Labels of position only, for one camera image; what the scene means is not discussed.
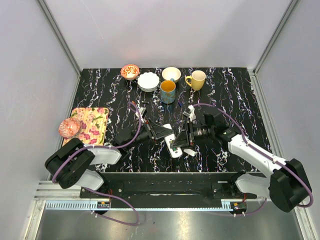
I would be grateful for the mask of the white battery cover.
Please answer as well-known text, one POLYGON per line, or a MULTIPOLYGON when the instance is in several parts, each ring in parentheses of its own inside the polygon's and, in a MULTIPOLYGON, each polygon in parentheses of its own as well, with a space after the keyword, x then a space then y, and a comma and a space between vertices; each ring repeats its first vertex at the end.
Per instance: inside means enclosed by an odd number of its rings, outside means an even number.
POLYGON ((184 149, 183 152, 192 157, 195 157, 197 154, 194 150, 189 148, 184 149))

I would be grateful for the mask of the white remote control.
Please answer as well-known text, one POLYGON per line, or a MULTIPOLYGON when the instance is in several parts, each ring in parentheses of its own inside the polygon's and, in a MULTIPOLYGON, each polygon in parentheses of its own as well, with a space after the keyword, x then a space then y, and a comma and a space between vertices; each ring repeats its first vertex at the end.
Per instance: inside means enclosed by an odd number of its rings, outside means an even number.
POLYGON ((164 138, 167 149, 170 153, 170 156, 173 159, 179 158, 180 156, 183 155, 183 152, 180 147, 173 147, 173 143, 176 139, 176 136, 175 136, 175 133, 172 129, 172 126, 169 123, 167 123, 167 124, 164 124, 163 127, 170 130, 170 134, 164 138))

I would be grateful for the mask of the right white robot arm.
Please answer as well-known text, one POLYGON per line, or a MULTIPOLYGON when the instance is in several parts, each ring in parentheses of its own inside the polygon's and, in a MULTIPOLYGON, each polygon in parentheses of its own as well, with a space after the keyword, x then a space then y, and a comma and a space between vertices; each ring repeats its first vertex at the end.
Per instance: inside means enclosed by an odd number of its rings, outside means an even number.
POLYGON ((227 186, 228 194, 239 198, 254 194, 270 199, 281 211, 288 213, 295 207, 310 207, 314 202, 312 188, 302 163, 293 158, 286 160, 259 147, 245 137, 239 126, 226 123, 225 113, 204 114, 203 126, 194 126, 185 120, 184 128, 170 143, 170 147, 186 148, 196 140, 210 139, 219 148, 236 155, 256 167, 263 176, 237 173, 227 186))

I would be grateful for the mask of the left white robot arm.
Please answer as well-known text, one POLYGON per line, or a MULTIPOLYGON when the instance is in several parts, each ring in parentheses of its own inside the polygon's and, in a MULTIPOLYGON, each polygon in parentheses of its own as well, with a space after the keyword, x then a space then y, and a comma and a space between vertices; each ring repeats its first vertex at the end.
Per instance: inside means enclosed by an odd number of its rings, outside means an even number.
POLYGON ((128 127, 121 129, 114 137, 114 146, 94 146, 73 138, 50 156, 44 166, 52 175, 53 182, 62 189, 77 185, 89 188, 96 197, 102 198, 108 193, 108 185, 99 173, 89 170, 89 166, 115 165, 126 156, 126 148, 133 148, 147 140, 157 141, 174 133, 170 124, 161 126, 150 119, 141 127, 137 132, 128 127))

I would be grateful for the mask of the blue mug orange inside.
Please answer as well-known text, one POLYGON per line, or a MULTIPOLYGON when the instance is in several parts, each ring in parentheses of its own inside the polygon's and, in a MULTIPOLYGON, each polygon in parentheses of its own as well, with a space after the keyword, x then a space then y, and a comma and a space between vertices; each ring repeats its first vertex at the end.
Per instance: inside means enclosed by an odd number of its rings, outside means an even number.
POLYGON ((175 100, 176 84, 173 80, 164 80, 160 84, 160 100, 164 104, 172 104, 175 100))

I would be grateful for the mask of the white scalloped bowl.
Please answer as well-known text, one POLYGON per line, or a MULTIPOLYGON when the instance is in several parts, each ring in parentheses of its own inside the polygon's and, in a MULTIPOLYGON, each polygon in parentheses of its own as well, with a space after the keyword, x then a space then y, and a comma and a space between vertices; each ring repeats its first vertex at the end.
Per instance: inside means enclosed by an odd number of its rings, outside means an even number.
POLYGON ((146 93, 155 91, 160 83, 160 78, 152 72, 145 72, 137 78, 138 87, 146 93))

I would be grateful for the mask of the cream round bowl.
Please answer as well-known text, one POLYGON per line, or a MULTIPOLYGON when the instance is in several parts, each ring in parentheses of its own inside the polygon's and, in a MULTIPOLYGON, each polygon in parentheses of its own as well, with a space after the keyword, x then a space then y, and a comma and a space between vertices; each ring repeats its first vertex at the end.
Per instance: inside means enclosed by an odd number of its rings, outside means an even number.
POLYGON ((173 79, 174 83, 177 83, 181 78, 181 71, 176 67, 167 67, 162 71, 161 75, 165 81, 173 79))

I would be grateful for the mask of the floral rectangular tray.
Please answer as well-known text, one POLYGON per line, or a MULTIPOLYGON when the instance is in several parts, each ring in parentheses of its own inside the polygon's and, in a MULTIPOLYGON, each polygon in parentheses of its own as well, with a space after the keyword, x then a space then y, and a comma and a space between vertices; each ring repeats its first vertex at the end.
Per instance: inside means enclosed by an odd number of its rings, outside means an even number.
POLYGON ((75 138, 79 138, 85 144, 104 145, 109 117, 108 108, 77 107, 72 110, 70 117, 78 119, 81 125, 75 138))

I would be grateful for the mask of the yellow mug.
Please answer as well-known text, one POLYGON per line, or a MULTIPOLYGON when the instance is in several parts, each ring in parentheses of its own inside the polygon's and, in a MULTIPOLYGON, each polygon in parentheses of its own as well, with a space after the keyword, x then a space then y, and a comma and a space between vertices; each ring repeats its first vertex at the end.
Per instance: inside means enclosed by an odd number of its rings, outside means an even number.
POLYGON ((199 91, 205 81, 206 81, 206 73, 201 70, 195 70, 192 72, 190 76, 185 77, 185 82, 195 91, 199 91))

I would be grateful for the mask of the orange floral small bowl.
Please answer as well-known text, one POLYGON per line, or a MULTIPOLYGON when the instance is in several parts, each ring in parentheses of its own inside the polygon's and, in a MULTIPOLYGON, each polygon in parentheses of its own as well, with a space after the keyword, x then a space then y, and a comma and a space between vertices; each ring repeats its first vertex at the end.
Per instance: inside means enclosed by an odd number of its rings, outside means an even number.
POLYGON ((129 81, 136 79, 139 73, 140 69, 135 64, 127 64, 120 71, 121 76, 129 81))

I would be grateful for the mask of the red patterned bowl on tray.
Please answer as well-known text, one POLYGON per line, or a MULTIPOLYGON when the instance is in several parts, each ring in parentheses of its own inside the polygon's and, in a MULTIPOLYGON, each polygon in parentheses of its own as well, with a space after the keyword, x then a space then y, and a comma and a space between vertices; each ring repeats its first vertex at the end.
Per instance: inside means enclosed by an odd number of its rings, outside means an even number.
POLYGON ((74 117, 67 118, 59 125, 58 132, 63 138, 76 136, 82 128, 81 122, 74 117))

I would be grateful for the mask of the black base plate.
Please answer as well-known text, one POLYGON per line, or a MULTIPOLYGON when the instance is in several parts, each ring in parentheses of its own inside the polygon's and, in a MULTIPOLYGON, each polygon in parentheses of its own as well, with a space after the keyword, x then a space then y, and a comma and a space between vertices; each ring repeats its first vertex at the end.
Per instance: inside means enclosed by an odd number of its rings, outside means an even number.
POLYGON ((236 187, 238 172, 180 172, 180 173, 102 173, 104 180, 97 190, 112 194, 110 201, 113 210, 196 210, 213 211, 227 209, 222 200, 232 202, 256 199, 253 193, 242 193, 236 187))

